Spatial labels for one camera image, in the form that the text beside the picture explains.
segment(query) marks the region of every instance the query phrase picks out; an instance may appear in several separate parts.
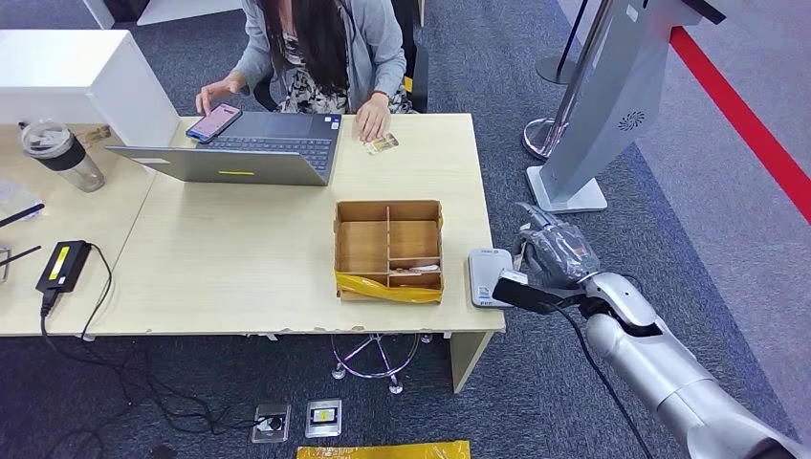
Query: laptop keyboard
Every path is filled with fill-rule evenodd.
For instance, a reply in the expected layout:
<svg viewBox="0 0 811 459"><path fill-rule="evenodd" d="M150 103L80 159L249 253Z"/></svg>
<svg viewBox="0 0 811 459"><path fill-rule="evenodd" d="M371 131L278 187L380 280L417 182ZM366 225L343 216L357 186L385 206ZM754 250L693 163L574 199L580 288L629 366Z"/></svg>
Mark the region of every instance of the laptop keyboard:
<svg viewBox="0 0 811 459"><path fill-rule="evenodd" d="M205 145L214 150L282 151L298 153L320 174L329 172L329 152L332 141L311 139L251 139L216 137Z"/></svg>

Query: gray cardigan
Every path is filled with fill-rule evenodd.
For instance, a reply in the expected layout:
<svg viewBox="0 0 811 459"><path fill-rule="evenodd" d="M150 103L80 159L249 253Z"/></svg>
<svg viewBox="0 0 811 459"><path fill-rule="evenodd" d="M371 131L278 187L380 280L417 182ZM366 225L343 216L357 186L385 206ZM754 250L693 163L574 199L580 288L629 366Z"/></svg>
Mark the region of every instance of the gray cardigan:
<svg viewBox="0 0 811 459"><path fill-rule="evenodd" d="M293 70L274 68L265 16L258 0L242 0L248 46L233 70L248 81L248 92L260 79L274 73L288 87ZM349 111L355 113L366 103L372 91L383 91L391 98L406 74L403 36L389 0L339 0L346 29Z"/></svg>

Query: red line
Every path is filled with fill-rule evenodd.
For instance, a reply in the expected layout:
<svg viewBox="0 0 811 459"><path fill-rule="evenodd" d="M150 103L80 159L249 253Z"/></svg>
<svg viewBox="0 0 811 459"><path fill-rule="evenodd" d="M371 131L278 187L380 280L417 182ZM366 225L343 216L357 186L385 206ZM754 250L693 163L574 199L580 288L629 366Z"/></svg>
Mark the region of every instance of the red line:
<svg viewBox="0 0 811 459"><path fill-rule="evenodd" d="M673 28L670 44L734 130L752 148L755 156L811 224L811 179L712 65L684 28Z"/></svg>

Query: robotic arm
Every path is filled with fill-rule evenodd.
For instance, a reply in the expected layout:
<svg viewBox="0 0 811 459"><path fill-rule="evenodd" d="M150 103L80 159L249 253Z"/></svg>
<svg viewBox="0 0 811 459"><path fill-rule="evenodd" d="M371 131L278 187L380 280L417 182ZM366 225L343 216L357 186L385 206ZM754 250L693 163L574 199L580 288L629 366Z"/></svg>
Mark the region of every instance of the robotic arm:
<svg viewBox="0 0 811 459"><path fill-rule="evenodd" d="M539 314L579 305L590 347L691 458L811 459L811 450L727 394L624 276L599 272L599 260L577 227L523 206L532 226L519 235L514 254L529 256L531 272L541 274L546 286L533 287L526 274L505 270L495 299Z"/></svg>

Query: black power adapter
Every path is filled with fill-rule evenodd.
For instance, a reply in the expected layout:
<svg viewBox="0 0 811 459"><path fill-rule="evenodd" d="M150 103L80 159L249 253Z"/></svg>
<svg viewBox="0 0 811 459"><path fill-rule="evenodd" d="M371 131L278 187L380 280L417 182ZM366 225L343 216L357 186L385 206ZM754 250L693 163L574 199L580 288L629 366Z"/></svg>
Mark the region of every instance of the black power adapter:
<svg viewBox="0 0 811 459"><path fill-rule="evenodd" d="M85 241L57 242L45 271L39 276L36 289L42 292L40 315L47 316L61 294L74 290L78 276L84 268L91 246Z"/></svg>

